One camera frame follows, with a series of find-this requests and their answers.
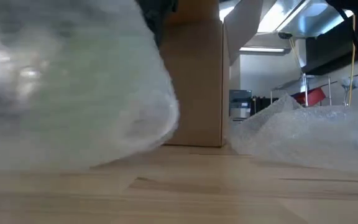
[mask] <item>red object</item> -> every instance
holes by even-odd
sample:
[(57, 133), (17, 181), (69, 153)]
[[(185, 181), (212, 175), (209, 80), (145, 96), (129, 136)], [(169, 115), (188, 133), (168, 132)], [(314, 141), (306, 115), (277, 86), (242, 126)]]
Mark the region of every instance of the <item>red object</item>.
[[(293, 96), (296, 101), (300, 104), (306, 103), (306, 96), (305, 93), (297, 93)], [(324, 94), (323, 90), (321, 88), (316, 88), (314, 90), (308, 91), (308, 105), (314, 106), (318, 104), (320, 101), (326, 98), (326, 95)]]

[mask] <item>cardboard box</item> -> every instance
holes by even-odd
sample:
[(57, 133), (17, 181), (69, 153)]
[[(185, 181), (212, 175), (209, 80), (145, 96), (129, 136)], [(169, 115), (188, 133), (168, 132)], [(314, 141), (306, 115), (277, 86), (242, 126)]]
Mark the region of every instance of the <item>cardboard box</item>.
[(160, 49), (181, 113), (179, 127), (167, 144), (224, 145), (229, 66), (256, 34), (263, 3), (242, 0), (222, 24), (218, 0), (179, 0), (178, 12), (167, 21)]

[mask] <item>plastic bag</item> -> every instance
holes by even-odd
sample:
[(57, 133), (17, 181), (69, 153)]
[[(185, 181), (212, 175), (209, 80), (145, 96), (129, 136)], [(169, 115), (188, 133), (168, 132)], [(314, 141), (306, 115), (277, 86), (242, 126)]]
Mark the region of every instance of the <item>plastic bag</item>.
[(153, 149), (178, 104), (134, 0), (0, 0), (0, 169), (81, 169)]

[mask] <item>cardboard flap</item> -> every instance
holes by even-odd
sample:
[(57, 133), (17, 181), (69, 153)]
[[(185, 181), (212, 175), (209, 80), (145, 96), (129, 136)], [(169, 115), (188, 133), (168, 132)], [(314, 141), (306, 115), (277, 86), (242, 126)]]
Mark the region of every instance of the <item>cardboard flap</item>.
[(242, 0), (224, 18), (230, 65), (239, 56), (239, 50), (257, 33), (263, 0)]

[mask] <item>black machine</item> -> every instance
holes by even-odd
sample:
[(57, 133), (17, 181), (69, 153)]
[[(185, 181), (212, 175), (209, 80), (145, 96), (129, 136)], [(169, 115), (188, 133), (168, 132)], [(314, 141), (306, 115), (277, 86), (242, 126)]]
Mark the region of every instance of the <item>black machine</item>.
[[(351, 61), (352, 43), (358, 59), (358, 0), (327, 0), (327, 3), (337, 10), (345, 22), (317, 38), (306, 40), (307, 65), (302, 68), (305, 74), (324, 75), (347, 65)], [(352, 19), (347, 18), (344, 9), (356, 15), (355, 31)]]

